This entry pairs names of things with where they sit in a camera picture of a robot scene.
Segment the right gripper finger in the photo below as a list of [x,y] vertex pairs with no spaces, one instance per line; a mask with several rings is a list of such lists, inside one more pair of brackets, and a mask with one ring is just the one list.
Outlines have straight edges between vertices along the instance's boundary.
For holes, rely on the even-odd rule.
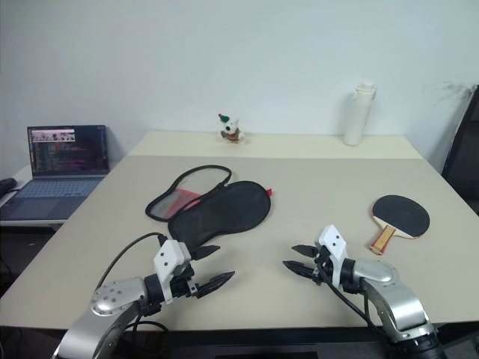
[[294,260],[285,260],[282,263],[287,269],[291,270],[293,273],[301,277],[314,276],[314,270],[301,262],[297,262]]
[[310,245],[294,245],[292,249],[309,258],[315,258],[319,253],[317,247]]

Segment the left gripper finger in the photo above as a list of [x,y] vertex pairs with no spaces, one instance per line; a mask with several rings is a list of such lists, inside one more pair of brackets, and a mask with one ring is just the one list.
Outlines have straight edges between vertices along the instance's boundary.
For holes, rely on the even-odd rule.
[[212,292],[215,292],[221,286],[226,284],[233,276],[235,271],[229,271],[212,277],[207,283],[197,286],[196,298],[202,298]]
[[200,246],[197,247],[193,252],[192,252],[192,259],[193,260],[201,260],[203,258],[208,257],[209,255],[215,253],[217,250],[219,250],[221,247],[218,245],[207,245],[207,246]]

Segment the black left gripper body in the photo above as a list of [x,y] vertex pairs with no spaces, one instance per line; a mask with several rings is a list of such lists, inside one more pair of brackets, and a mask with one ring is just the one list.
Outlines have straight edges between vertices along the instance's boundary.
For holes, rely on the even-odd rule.
[[187,263],[175,268],[173,277],[170,281],[170,289],[173,298],[196,296],[198,294],[197,285],[193,281],[195,275],[191,263]]

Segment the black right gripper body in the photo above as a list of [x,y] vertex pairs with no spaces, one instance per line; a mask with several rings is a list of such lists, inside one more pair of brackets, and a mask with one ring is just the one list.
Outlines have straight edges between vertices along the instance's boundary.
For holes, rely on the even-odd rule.
[[311,256],[315,263],[315,268],[312,272],[311,280],[316,285],[325,283],[327,286],[332,285],[332,263],[330,260],[330,252],[326,246],[314,247],[311,246]]

